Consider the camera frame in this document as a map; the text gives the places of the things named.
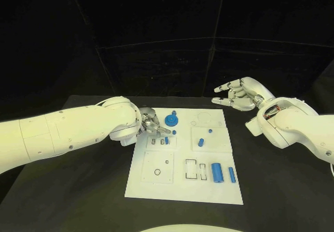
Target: table surface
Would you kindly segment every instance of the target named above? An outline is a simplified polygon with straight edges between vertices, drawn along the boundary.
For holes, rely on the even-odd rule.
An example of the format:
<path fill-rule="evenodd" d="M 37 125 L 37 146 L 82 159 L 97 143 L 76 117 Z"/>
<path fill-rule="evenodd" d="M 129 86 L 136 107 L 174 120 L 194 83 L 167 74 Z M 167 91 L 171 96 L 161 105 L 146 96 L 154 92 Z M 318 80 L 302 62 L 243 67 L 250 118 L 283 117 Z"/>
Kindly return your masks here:
<path fill-rule="evenodd" d="M 63 109 L 105 96 L 70 96 Z M 138 107 L 223 109 L 244 205 L 125 198 L 133 145 L 108 138 L 26 165 L 0 205 L 2 231 L 138 232 L 169 224 L 241 231 L 331 231 L 329 165 L 300 144 L 285 149 L 253 137 L 239 112 L 208 98 L 128 97 Z"/>

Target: cable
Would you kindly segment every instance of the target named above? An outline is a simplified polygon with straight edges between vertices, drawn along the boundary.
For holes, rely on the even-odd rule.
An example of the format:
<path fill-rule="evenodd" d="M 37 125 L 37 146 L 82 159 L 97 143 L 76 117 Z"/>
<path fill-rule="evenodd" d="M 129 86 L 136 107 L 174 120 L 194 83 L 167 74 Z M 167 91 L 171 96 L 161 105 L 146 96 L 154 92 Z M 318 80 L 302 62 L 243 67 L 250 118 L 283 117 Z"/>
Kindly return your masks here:
<path fill-rule="evenodd" d="M 329 163 L 329 166 L 331 166 L 331 171 L 332 171 L 332 176 L 334 176 L 332 163 Z"/>
<path fill-rule="evenodd" d="M 108 101 L 109 99 L 112 99 L 112 98 L 108 98 L 108 99 L 105 99 L 105 100 L 102 100 L 99 103 L 96 103 L 95 105 L 99 105 L 100 103 L 103 103 L 105 101 Z"/>

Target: white board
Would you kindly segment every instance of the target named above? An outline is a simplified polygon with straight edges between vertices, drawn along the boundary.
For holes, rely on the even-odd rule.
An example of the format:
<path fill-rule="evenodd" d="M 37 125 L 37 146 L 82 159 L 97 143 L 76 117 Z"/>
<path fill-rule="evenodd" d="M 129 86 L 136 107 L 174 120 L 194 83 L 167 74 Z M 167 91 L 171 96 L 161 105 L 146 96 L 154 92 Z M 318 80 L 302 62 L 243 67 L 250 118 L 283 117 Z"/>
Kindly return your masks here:
<path fill-rule="evenodd" d="M 243 204 L 223 110 L 154 110 L 161 126 L 177 133 L 161 134 L 159 138 L 148 133 L 138 136 L 125 197 Z M 164 118 L 172 110 L 178 124 L 168 127 Z M 161 144 L 165 136 L 168 144 Z M 223 183 L 213 182 L 211 163 L 221 165 Z M 233 168 L 236 183 L 230 181 L 228 167 Z"/>

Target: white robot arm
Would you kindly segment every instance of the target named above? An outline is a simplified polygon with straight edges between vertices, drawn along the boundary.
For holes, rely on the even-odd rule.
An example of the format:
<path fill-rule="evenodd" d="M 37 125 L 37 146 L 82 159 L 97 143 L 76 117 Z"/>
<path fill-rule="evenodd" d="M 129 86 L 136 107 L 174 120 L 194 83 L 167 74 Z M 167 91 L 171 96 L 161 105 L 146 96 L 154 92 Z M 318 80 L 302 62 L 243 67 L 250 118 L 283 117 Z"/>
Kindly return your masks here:
<path fill-rule="evenodd" d="M 298 142 L 321 160 L 334 164 L 334 115 L 319 116 L 296 98 L 275 98 L 250 77 L 226 83 L 214 92 L 221 90 L 228 90 L 228 98 L 213 98 L 213 103 L 240 111 L 259 108 L 256 117 L 246 123 L 253 136 L 263 134 L 277 148 Z"/>
<path fill-rule="evenodd" d="M 2 122 L 0 174 L 23 164 L 97 143 L 108 135 L 126 146 L 136 142 L 136 135 L 144 131 L 169 133 L 159 127 L 155 111 L 151 108 L 138 109 L 123 97 Z"/>

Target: round hole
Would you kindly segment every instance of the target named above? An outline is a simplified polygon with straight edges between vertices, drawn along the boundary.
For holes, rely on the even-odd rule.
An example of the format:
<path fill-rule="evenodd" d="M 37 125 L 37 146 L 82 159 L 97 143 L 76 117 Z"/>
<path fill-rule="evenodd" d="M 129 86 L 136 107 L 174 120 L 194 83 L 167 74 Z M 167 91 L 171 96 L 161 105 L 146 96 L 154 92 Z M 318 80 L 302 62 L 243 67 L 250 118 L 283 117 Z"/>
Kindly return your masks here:
<path fill-rule="evenodd" d="M 155 169 L 155 170 L 154 170 L 154 174 L 155 174 L 155 175 L 159 175 L 159 173 L 161 173 L 159 169 Z"/>

